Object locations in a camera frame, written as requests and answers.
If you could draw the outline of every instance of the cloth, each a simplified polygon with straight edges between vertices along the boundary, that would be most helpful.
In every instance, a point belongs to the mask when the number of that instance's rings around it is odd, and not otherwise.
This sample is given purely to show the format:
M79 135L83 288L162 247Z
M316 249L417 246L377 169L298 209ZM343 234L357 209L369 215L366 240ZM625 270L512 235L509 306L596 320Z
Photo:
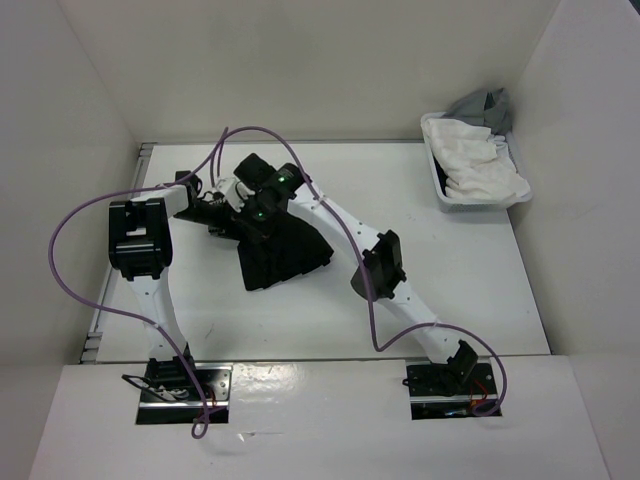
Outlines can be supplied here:
M511 130L513 119L509 112L509 94L504 88L494 91L478 90L455 102L443 118L460 120L469 125L484 126L494 135Z
M509 158L506 139L492 136L489 128L439 118L427 119L422 128L448 176L448 197L506 203L531 190Z

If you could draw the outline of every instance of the laundry basket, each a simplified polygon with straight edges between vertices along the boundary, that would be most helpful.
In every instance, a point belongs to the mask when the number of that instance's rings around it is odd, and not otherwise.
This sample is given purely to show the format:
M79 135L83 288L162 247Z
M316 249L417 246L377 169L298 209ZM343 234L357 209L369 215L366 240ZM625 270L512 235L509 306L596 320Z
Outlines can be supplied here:
M429 137L426 135L426 133L424 133L424 129L422 128L424 122L427 119L440 118L443 115L444 112L427 113L420 119L420 127L422 130L422 136L424 138L424 145L427 149L427 159L429 160L431 174L433 175L433 181L435 182L436 194L438 196L438 206L440 207L440 210L445 213L488 212L496 210L506 210L515 203L528 202L529 200L531 200L531 198L533 197L533 192L531 190L529 190L529 193L527 193L525 196L509 200L508 202L494 202L491 200L460 200L447 197L445 194L447 175L438 164L438 161L434 158L433 152L431 151ZM518 174L525 180L528 180L522 162L522 157L520 156L520 150L518 150L518 146L516 145L513 134L509 132L505 135L505 137L507 140L507 145L509 146L509 158L511 158L511 161L515 165Z

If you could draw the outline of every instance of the white table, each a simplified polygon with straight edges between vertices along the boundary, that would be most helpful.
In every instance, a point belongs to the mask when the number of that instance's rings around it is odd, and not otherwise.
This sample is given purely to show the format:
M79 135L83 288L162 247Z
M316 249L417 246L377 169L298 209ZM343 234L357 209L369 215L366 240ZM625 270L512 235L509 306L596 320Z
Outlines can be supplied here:
M609 478L565 357L505 359L502 418L412 421L401 360L236 364L230 418L136 426L144 365L64 368L31 480Z
M306 170L327 195L365 223L402 241L412 285L443 321L466 327L501 355L548 354L549 348L506 212L445 215L421 143L298 143ZM209 145L156 146L145 186L171 181L199 164ZM223 176L255 152L279 167L279 144L230 144ZM208 171L201 174L208 188ZM171 221L170 286L178 321L197 360L302 360L415 357L405 338L383 354L371 346L365 302L351 289L355 268L336 251L331 264L265 291L244 289L236 242L201 225ZM105 302L138 311L131 290L112 275ZM402 323L377 309L381 341ZM141 324L102 314L98 362L145 361ZM478 351L483 349L475 345Z

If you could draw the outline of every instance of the gray cloth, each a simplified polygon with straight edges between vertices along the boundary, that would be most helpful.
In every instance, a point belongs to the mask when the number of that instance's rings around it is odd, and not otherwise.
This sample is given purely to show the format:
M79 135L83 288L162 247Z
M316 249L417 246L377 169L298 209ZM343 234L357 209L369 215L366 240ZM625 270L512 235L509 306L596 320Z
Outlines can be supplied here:
M443 118L489 127L494 135L505 135L513 123L509 112L509 94L504 88L492 92L478 90L451 105Z

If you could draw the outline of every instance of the white wall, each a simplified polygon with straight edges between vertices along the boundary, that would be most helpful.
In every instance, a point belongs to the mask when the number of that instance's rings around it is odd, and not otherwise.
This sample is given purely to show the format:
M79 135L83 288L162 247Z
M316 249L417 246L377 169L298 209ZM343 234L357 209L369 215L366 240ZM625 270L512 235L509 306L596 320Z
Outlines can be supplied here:
M519 78L558 0L59 0L138 140L419 138Z
M97 73L50 0L0 2L0 465L26 478L65 362L78 361L91 318L47 266L47 243L73 206L126 186L136 146ZM61 271L95 298L106 210L74 222Z
M614 480L640 470L639 79L629 1L562 0L516 104L534 191L512 215L518 244Z

